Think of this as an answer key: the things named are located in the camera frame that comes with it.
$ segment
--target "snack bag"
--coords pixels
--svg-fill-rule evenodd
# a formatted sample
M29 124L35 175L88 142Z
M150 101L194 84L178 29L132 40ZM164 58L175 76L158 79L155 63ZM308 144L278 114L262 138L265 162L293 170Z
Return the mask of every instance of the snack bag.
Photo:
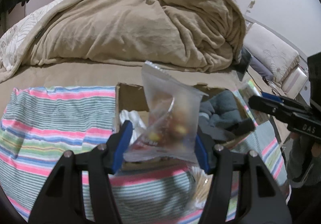
M153 63L142 67L149 108L146 131L124 153L129 162L173 157L197 163L194 146L203 92L180 83Z

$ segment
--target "white cloth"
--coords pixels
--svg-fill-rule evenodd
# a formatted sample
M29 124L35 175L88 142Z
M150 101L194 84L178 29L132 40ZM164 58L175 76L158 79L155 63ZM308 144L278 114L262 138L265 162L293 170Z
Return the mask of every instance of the white cloth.
M132 145L137 138L146 130L146 125L140 118L137 111L127 111L122 110L119 114L120 122L123 124L125 120L129 120L133 124L133 134L132 138L130 139L129 145Z

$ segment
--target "blanket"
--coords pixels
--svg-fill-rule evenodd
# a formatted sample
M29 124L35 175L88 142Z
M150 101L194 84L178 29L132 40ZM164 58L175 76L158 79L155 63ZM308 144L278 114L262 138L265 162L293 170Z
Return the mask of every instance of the blanket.
M235 0L64 0L25 37L0 82L21 64L70 58L214 72L240 61L244 35Z

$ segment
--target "blue gripper pad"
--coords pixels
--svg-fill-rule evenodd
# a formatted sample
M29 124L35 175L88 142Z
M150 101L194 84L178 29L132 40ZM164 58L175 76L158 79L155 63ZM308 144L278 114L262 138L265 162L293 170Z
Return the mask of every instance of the blue gripper pad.
M123 163L123 154L127 150L133 133L133 124L126 120L118 133L111 135L107 141L109 174L115 174Z
M214 155L215 142L208 134L197 131L194 152L198 160L198 164L206 174L213 174L216 168L217 158Z
M271 95L266 92L262 92L262 97L270 99L272 101L276 101L278 103L282 103L282 99L279 96Z

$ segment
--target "pink stripe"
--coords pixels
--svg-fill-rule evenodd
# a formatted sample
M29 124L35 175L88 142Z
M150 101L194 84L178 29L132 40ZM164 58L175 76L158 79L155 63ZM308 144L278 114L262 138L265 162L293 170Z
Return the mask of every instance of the pink stripe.
M30 210L26 209L25 207L22 207L18 202L16 202L14 199L8 197L8 200L11 202L11 204L15 207L15 208L18 208L20 209L21 211L25 212L26 214L30 215Z
M144 174L114 176L110 178L113 186L130 186L157 181L166 177L176 176L188 170L186 165L178 165L164 170L152 171Z
M202 212L203 212L203 210L195 211L195 212L193 212L193 213L191 213L191 214L189 214L189 215L187 215L185 217L180 218L179 221L184 221L184 220L191 219L191 218L193 218L193 217L195 217L197 215L202 214Z
M51 172L51 168L44 168L44 167L39 167L39 166L28 166L26 164L16 162L14 161L11 157L7 157L6 155L3 155L0 153L0 159L3 160L5 163L15 167L16 169L28 173L34 173L34 174L39 174L42 176L48 176Z
M41 137L64 136L64 137L69 137L70 139L74 139L74 138L83 139L85 136L91 135L91 136L102 137L106 139L106 138L109 138L109 136L112 134L112 130L100 129L100 128L89 128L86 132L59 131L59 130L47 130L47 129L42 130L42 129L25 125L24 123L19 121L7 120L7 119L2 119L2 124L6 128L11 127L18 131L33 133Z
M283 158L282 158L282 160L281 160L280 163L279 163L278 168L276 169L275 173L273 174L273 178L274 178L275 180L276 180L277 177L279 176L279 174L280 174L280 172L281 172L281 170L282 170L283 164L284 164L284 161L283 161Z
M115 91L88 91L88 92L79 92L79 93L48 93L41 92L37 90L28 90L27 91L31 96L36 96L38 98L45 98L50 100L69 100L69 99L82 99L95 96L104 96L104 97L116 97Z
M273 141L263 149L262 157L264 157L264 155L266 155L269 152L269 150L275 145L276 142L277 142L277 140L276 140L276 138L274 138Z

